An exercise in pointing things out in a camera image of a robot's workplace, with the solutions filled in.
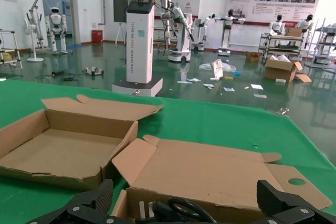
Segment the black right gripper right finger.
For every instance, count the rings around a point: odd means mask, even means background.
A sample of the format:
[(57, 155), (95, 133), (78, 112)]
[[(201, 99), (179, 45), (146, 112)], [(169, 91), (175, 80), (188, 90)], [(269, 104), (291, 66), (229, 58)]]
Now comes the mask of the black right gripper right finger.
[(266, 180), (257, 182), (257, 203), (265, 216), (257, 224), (335, 224), (335, 216), (318, 210), (299, 195), (278, 191)]

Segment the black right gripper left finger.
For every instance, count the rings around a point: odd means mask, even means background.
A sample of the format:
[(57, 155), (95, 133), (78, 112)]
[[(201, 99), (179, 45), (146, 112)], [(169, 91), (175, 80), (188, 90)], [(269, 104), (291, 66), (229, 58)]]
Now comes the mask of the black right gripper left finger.
[(30, 224), (95, 224), (130, 223), (109, 215), (113, 201), (113, 181), (105, 179), (98, 188), (76, 194), (63, 207), (28, 221)]

